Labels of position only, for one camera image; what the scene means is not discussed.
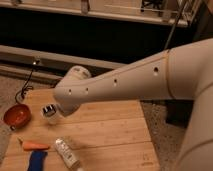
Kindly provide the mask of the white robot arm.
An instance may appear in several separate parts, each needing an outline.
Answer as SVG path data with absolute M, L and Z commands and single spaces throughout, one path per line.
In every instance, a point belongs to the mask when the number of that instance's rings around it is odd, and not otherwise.
M 168 49 L 102 75 L 70 70 L 54 88 L 64 115 L 88 102 L 192 100 L 189 125 L 172 171 L 213 171 L 213 38 Z

